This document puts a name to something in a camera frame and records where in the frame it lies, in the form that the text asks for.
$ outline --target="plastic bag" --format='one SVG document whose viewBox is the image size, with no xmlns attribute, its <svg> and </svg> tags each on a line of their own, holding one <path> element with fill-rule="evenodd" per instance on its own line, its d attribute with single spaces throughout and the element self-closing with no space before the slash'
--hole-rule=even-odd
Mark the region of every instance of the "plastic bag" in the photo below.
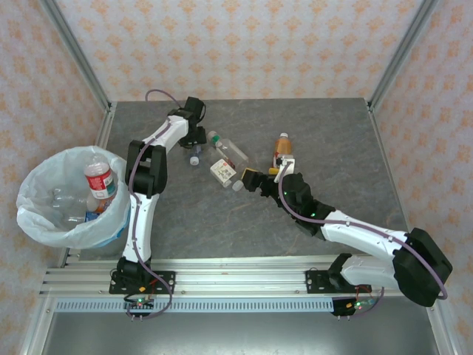
<svg viewBox="0 0 473 355">
<path fill-rule="evenodd" d="M 51 207 L 51 191 L 56 186 L 68 186 L 71 192 L 89 189 L 84 166 L 86 159 L 95 153 L 106 157 L 117 174 L 116 196 L 96 220 L 64 231 L 58 227 L 62 213 Z M 53 155 L 35 167 L 21 184 L 16 200 L 18 225 L 32 239 L 46 246 L 87 249 L 107 244 L 120 236 L 129 221 L 125 169 L 124 159 L 98 146 L 78 146 Z"/>
</svg>

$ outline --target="orange pattern wall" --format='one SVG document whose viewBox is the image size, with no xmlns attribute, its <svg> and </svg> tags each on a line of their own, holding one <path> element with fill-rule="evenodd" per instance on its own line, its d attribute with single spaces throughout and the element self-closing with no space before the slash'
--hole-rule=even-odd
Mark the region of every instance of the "orange pattern wall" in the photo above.
<svg viewBox="0 0 473 355">
<path fill-rule="evenodd" d="M 113 101 L 369 98 L 421 2 L 58 0 Z"/>
<path fill-rule="evenodd" d="M 38 0 L 1 1 L 0 59 L 0 354 L 13 355 L 58 262 L 16 224 L 19 186 L 50 155 L 93 143 L 102 110 Z"/>
<path fill-rule="evenodd" d="M 445 0 L 375 113 L 409 222 L 452 261 L 455 329 L 473 349 L 473 6 Z"/>
</svg>

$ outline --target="red label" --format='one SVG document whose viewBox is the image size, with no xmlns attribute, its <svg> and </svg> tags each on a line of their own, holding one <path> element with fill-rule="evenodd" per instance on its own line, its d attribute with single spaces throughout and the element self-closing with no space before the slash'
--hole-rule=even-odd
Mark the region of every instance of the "red label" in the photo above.
<svg viewBox="0 0 473 355">
<path fill-rule="evenodd" d="M 108 172 L 106 172 L 103 175 L 98 175 L 98 176 L 86 176 L 87 181 L 89 181 L 89 186 L 92 190 L 105 190 L 106 185 L 104 180 L 108 178 L 112 173 L 112 170 L 109 169 Z"/>
</svg>

